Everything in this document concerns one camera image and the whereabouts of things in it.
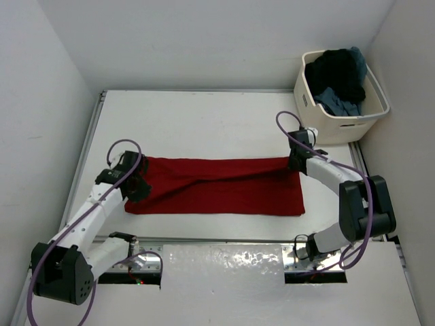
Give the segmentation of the red t shirt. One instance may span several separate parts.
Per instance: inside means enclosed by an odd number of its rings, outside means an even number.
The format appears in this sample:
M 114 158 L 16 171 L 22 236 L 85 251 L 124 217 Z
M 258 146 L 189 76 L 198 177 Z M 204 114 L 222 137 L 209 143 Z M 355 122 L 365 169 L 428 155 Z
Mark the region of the red t shirt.
M 305 206 L 298 172 L 288 159 L 203 160 L 147 157 L 140 171 L 151 187 L 128 200 L 127 213 L 300 216 Z

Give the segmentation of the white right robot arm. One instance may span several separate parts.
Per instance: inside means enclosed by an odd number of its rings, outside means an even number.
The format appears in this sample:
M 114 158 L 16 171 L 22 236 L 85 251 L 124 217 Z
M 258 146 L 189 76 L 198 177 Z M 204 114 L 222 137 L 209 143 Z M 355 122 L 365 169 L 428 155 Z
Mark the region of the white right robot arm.
M 307 238 L 307 258 L 315 261 L 343 247 L 396 230 L 397 221 L 386 180 L 330 159 L 313 148 L 316 132 L 300 128 L 287 133 L 290 145 L 288 166 L 315 179 L 338 196 L 338 221 Z

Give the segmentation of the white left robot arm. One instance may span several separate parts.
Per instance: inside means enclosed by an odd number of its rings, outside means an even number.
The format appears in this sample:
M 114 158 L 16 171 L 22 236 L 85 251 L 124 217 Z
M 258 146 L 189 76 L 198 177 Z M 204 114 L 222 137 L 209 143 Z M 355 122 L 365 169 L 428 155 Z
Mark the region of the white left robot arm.
M 133 255 L 137 238 L 113 232 L 97 247 L 95 237 L 103 224 L 125 200 L 138 202 L 152 190 L 142 174 L 149 160 L 125 151 L 117 164 L 102 170 L 88 197 L 66 226 L 50 242 L 36 244 L 31 252 L 34 295 L 80 305 L 92 284 L 120 261 Z

